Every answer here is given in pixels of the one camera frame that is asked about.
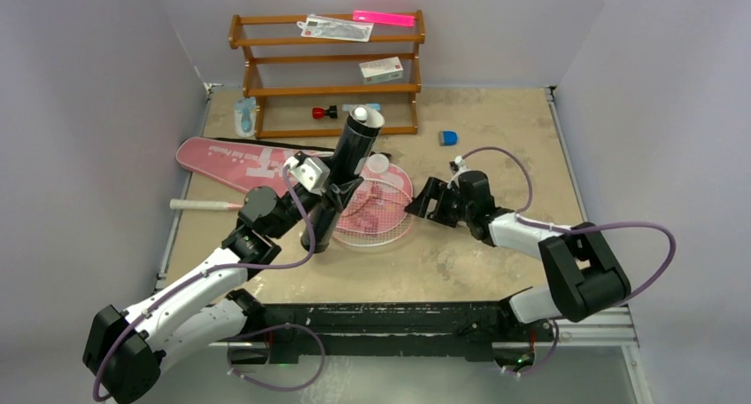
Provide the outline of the white feather shuttlecock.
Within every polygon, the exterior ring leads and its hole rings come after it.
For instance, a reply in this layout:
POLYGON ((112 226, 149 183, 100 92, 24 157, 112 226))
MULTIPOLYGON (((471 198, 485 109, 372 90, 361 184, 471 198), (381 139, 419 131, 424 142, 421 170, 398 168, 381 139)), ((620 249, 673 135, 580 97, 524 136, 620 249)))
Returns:
POLYGON ((353 109, 351 115, 356 121, 360 123, 368 121, 368 110, 364 106, 358 106, 353 109))

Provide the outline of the pink badminton racket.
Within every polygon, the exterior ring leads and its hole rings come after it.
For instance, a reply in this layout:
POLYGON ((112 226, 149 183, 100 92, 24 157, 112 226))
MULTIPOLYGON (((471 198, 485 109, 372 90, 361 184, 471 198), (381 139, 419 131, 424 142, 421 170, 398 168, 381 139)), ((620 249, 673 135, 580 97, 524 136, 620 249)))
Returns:
POLYGON ((237 203, 214 200, 191 200, 173 198, 169 201, 169 208, 173 211, 237 211, 243 206, 237 203))
POLYGON ((333 238, 363 248, 394 243, 413 225, 413 217, 405 211, 411 201, 411 196, 396 185, 367 178, 341 214, 333 238))

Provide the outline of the black shuttlecock tube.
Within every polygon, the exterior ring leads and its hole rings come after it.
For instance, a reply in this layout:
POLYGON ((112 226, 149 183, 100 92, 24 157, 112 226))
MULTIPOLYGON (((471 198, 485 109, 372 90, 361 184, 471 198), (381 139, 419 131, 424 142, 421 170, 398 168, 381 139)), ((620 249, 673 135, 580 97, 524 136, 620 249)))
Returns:
MULTIPOLYGON (((384 117, 378 111, 364 107, 368 110, 368 121, 360 123, 349 112, 333 155, 323 159, 330 169, 326 188, 331 183, 344 183, 361 176, 361 171, 385 123, 384 117)), ((336 214, 318 219, 315 212, 321 197, 322 195, 307 192, 303 198, 313 230, 303 234, 301 244, 306 249, 311 247, 314 253, 322 253, 329 247, 329 241, 341 216, 336 214)))

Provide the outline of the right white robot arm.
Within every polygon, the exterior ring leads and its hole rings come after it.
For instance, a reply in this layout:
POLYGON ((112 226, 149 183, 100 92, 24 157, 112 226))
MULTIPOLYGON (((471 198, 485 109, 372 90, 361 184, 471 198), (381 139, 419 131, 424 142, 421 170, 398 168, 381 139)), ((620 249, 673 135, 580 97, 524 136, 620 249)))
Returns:
POLYGON ((520 338, 539 320, 562 317, 580 322, 631 294, 628 276, 592 224, 535 227, 496 205, 488 177, 480 171, 466 171, 451 183, 429 178, 405 211, 452 228, 462 222, 476 240, 542 263, 546 285, 517 292, 502 302, 505 309, 497 316, 497 326, 506 338, 520 338))

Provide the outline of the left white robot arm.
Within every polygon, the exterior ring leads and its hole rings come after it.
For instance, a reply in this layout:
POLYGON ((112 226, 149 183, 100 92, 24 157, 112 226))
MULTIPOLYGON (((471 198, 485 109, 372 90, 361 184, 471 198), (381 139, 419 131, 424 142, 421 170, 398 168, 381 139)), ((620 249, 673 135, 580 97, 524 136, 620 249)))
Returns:
POLYGON ((263 270, 297 268, 324 249, 324 237, 360 187, 359 175, 333 182, 294 170, 286 191, 263 186, 247 192, 229 235, 175 283, 125 309, 109 305, 94 316, 82 356, 94 375, 95 402, 142 398, 183 354, 224 338, 258 338, 264 317, 250 294, 234 292, 263 270), (275 239, 303 222, 306 255, 277 266, 275 239))

